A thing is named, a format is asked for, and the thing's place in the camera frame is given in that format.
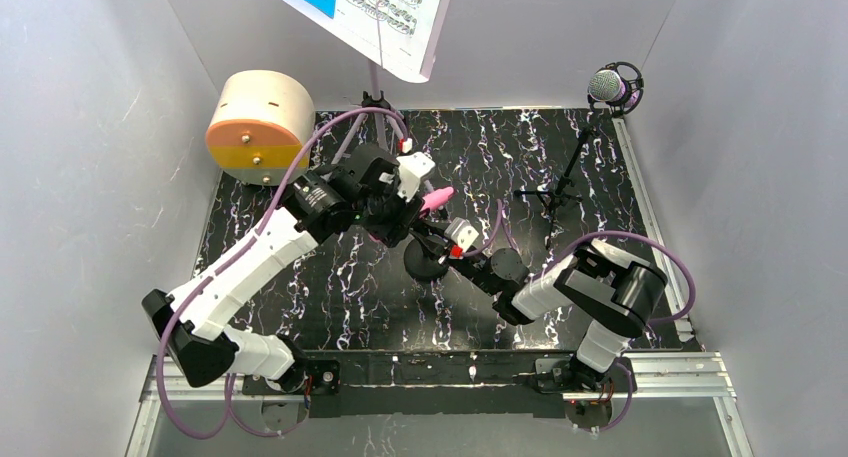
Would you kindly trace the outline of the black round-base desktop mic stand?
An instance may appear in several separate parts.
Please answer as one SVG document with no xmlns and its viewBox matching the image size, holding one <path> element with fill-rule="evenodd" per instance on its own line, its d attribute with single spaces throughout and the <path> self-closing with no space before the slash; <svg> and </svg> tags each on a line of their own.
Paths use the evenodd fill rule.
<svg viewBox="0 0 848 457">
<path fill-rule="evenodd" d="M 425 213 L 415 223 L 441 224 L 445 227 L 445 230 L 449 225 L 446 221 L 433 218 L 428 213 Z M 414 280 L 421 283 L 434 282 L 443 278 L 449 270 L 448 256 L 426 255 L 419 242 L 411 235 L 411 228 L 409 234 L 412 240 L 407 244 L 404 251 L 404 268 L 406 272 Z"/>
</svg>

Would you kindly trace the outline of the pink microphone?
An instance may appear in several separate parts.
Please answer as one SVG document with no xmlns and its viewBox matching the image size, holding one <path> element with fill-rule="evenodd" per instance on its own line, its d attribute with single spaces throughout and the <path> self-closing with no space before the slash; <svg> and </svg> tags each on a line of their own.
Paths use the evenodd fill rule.
<svg viewBox="0 0 848 457">
<path fill-rule="evenodd" d="M 429 192 L 428 194 L 423 196 L 423 205 L 421 207 L 421 212 L 430 213 L 437 211 L 452 198 L 454 193 L 455 190 L 453 187 L 444 187 Z"/>
</svg>

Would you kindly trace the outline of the black tripod microphone stand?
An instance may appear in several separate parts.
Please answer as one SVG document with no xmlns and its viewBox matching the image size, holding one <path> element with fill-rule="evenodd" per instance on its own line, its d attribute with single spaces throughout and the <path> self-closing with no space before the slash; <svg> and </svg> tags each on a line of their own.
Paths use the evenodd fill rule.
<svg viewBox="0 0 848 457">
<path fill-rule="evenodd" d="M 544 239 L 544 244 L 546 248 L 550 248 L 551 246 L 551 239 L 557 220 L 556 215 L 558 209 L 564 206 L 568 201 L 582 201 L 582 197 L 579 194 L 569 193 L 568 188 L 574 185 L 573 179 L 571 178 L 571 173 L 574 170 L 574 167 L 576 166 L 581 152 L 583 151 L 587 142 L 595 136 L 598 120 L 599 114 L 595 111 L 592 111 L 589 115 L 587 124 L 579 129 L 577 147 L 572 153 L 565 170 L 559 176 L 556 185 L 552 190 L 516 189 L 512 191 L 512 196 L 514 198 L 534 196 L 542 203 L 543 208 L 548 215 L 549 222 L 548 232 Z"/>
</svg>

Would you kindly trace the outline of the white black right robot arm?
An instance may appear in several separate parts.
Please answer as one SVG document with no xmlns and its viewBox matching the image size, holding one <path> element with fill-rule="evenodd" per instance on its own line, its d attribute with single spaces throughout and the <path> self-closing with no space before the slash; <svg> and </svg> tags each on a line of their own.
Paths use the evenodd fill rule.
<svg viewBox="0 0 848 457">
<path fill-rule="evenodd" d="M 579 239 L 537 275 L 512 248 L 491 255 L 476 248 L 465 251 L 447 230 L 430 223 L 412 235 L 404 267 L 414 280 L 436 281 L 454 269 L 492 296 L 493 310 L 511 325 L 531 324 L 570 305 L 590 317 L 571 357 L 538 372 L 540 393 L 603 388 L 610 368 L 648 327 L 668 283 L 659 267 L 605 242 L 603 232 Z"/>
</svg>

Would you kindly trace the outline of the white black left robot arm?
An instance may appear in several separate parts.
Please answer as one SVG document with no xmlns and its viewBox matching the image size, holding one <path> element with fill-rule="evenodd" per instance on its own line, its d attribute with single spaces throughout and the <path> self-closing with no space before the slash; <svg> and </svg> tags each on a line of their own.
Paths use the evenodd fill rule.
<svg viewBox="0 0 848 457">
<path fill-rule="evenodd" d="M 388 247 L 420 218 L 420 190 L 435 169 L 423 152 L 393 156 L 363 144 L 344 161 L 288 183 L 259 223 L 191 281 L 141 301 L 168 355 L 192 387 L 227 373 L 285 381 L 299 360 L 288 339 L 231 326 L 232 317 L 280 272 L 327 239 L 360 226 Z"/>
</svg>

